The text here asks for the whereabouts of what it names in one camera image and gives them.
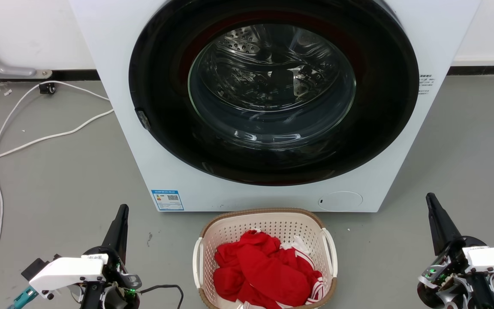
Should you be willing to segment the black round washer door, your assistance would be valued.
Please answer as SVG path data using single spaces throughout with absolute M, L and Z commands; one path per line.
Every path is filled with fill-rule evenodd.
M 419 61 L 382 0 L 170 0 L 133 47 L 143 127 L 186 164 L 260 186 L 354 170 L 400 135 Z

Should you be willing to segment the cream plastic laundry basket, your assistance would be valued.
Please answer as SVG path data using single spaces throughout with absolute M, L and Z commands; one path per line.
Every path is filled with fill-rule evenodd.
M 302 239 L 314 268 L 322 273 L 323 296 L 299 309 L 319 309 L 327 304 L 337 287 L 337 249 L 317 215 L 303 209 L 273 208 L 228 212 L 212 219 L 200 233 L 193 249 L 193 279 L 205 309 L 242 309 L 217 295 L 212 274 L 217 268 L 214 253 L 218 245 L 238 241 L 248 230 L 258 229 L 284 243 Z

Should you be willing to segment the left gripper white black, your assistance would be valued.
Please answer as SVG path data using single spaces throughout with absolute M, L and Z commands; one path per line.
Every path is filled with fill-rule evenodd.
M 76 258 L 57 254 L 51 262 L 32 262 L 21 274 L 29 286 L 20 294 L 20 309 L 36 297 L 52 300 L 71 286 L 79 289 L 80 309 L 139 309 L 142 282 L 125 268 L 128 231 L 129 206 L 122 204 L 102 246 Z

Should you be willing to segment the white front-load washing machine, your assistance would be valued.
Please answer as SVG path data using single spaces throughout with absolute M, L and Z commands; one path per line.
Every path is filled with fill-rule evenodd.
M 118 123 L 151 190 L 178 191 L 184 211 L 232 212 L 288 207 L 329 212 L 318 200 L 338 191 L 363 197 L 357 212 L 377 212 L 396 178 L 482 0 L 382 0 L 399 17 L 419 61 L 435 82 L 417 102 L 400 135 L 354 170 L 321 182 L 260 186 L 207 174 L 179 160 L 143 127 L 133 105 L 129 67 L 133 47 L 150 17 L 170 0 L 70 0 Z

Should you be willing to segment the round white filter cover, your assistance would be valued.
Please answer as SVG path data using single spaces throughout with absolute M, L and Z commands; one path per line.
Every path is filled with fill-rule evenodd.
M 363 197 L 356 192 L 338 191 L 322 196 L 318 206 L 329 212 L 357 212 Z

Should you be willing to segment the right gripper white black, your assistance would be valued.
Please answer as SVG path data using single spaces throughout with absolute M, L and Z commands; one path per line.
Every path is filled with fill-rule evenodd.
M 461 236 L 433 192 L 426 202 L 436 259 L 418 278 L 418 297 L 431 309 L 494 309 L 494 248 Z

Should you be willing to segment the red garment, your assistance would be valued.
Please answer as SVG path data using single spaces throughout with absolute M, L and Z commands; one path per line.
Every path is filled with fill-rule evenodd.
M 217 294 L 244 309 L 287 309 L 306 305 L 310 286 L 306 276 L 283 263 L 280 239 L 259 230 L 238 241 L 221 244 L 214 253 L 212 274 Z

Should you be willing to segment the grey printed text sticker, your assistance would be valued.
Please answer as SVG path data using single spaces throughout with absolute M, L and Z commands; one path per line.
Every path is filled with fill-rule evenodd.
M 435 79 L 434 79 L 433 74 L 420 74 L 419 85 L 418 85 L 418 94 L 419 95 L 429 94 L 434 82 L 435 82 Z

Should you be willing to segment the white red-striped garment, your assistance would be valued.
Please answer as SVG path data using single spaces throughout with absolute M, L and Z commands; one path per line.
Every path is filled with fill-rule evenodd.
M 300 236 L 294 236 L 292 242 L 280 245 L 283 263 L 302 272 L 307 278 L 310 295 L 305 302 L 306 305 L 317 303 L 327 293 L 324 287 L 323 274 L 317 270 L 309 253 L 309 248 Z

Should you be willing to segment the blue energy label sticker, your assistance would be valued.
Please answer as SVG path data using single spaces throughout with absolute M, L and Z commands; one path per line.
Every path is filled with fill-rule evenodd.
M 160 212 L 184 211 L 180 194 L 173 190 L 151 190 L 151 195 Z

